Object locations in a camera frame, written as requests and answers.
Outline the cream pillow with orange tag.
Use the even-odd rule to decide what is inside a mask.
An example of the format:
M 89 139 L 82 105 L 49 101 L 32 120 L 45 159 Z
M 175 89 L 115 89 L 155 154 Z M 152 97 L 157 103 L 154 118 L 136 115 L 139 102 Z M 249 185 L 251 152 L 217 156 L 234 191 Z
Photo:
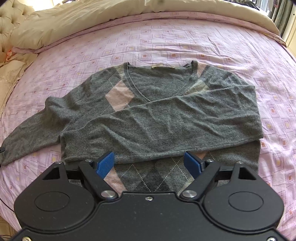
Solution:
M 15 54 L 1 63 L 1 115 L 16 84 L 25 70 L 37 59 L 37 54 Z

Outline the pink patterned bed sheet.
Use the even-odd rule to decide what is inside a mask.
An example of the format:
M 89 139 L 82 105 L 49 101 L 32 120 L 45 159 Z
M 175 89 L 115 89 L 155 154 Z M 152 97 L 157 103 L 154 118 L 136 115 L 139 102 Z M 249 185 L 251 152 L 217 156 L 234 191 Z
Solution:
M 277 40 L 234 21 L 184 12 L 141 15 L 102 24 L 41 53 L 27 69 L 1 117 L 1 138 L 109 66 L 184 65 L 223 68 L 256 87 L 264 138 L 259 173 L 285 203 L 283 225 L 295 223 L 295 59 Z

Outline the beige quilted duvet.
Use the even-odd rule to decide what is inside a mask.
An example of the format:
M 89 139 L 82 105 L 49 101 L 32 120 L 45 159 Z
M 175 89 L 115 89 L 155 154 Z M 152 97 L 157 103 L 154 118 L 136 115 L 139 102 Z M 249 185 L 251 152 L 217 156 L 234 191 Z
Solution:
M 110 20 L 172 11 L 226 16 L 280 33 L 274 22 L 260 11 L 228 1 L 76 1 L 30 14 L 11 31 L 11 44 L 37 50 Z

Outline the grey argyle knit sweater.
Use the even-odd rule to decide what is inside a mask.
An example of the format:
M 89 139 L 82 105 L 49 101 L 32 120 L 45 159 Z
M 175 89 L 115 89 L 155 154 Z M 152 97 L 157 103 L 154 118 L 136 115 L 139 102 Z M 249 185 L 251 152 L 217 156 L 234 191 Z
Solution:
M 179 192 L 190 179 L 181 166 L 186 151 L 257 170 L 262 137 L 255 88 L 234 73 L 197 61 L 123 63 L 48 97 L 3 141 L 1 165 L 56 144 L 65 162 L 113 151 L 121 188 Z

